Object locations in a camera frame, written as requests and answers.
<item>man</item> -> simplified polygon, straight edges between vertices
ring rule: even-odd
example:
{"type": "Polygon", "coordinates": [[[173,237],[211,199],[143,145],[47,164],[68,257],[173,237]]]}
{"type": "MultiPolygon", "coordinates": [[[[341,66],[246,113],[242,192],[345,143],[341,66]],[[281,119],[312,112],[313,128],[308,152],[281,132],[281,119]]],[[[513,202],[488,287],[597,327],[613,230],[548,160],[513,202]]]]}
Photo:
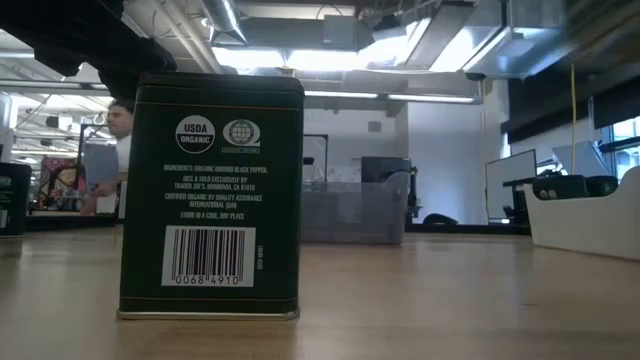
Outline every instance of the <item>man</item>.
{"type": "MultiPolygon", "coordinates": [[[[118,153],[118,171],[126,173],[129,170],[129,153],[131,152],[131,131],[133,130],[134,103],[125,100],[114,100],[109,105],[107,126],[111,135],[116,137],[116,152],[118,153]]],[[[91,215],[96,212],[98,197],[115,196],[120,178],[98,184],[90,194],[80,215],[91,215]]]]}

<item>whiteboard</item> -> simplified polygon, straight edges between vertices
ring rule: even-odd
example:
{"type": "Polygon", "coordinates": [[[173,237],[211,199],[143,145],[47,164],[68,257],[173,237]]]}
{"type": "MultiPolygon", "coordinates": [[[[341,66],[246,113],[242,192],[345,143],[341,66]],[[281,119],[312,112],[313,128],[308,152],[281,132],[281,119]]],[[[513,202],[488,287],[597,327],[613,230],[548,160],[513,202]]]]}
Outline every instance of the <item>whiteboard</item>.
{"type": "Polygon", "coordinates": [[[504,219],[504,206],[513,207],[513,191],[504,187],[506,181],[521,180],[536,176],[536,151],[529,150],[508,158],[488,162],[487,215],[489,219],[504,219]]]}

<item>exposed duct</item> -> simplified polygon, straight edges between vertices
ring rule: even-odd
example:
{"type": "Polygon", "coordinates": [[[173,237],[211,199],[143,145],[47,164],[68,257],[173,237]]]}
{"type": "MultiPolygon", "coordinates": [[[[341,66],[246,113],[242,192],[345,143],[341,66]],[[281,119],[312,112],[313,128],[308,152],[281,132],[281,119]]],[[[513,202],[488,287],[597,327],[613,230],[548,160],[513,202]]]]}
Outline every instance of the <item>exposed duct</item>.
{"type": "Polygon", "coordinates": [[[222,34],[246,45],[247,39],[240,30],[240,12],[233,0],[202,0],[204,12],[215,29],[213,39],[222,34]]]}

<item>table surface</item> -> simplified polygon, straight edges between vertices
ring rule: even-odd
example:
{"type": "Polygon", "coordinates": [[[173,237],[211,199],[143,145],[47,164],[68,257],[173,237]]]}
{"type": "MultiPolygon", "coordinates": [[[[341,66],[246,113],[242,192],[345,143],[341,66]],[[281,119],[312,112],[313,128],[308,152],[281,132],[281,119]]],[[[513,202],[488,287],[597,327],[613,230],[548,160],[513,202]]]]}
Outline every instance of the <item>table surface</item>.
{"type": "Polygon", "coordinates": [[[113,229],[0,240],[0,359],[632,359],[640,264],[528,237],[304,245],[291,322],[122,321],[113,229]]]}

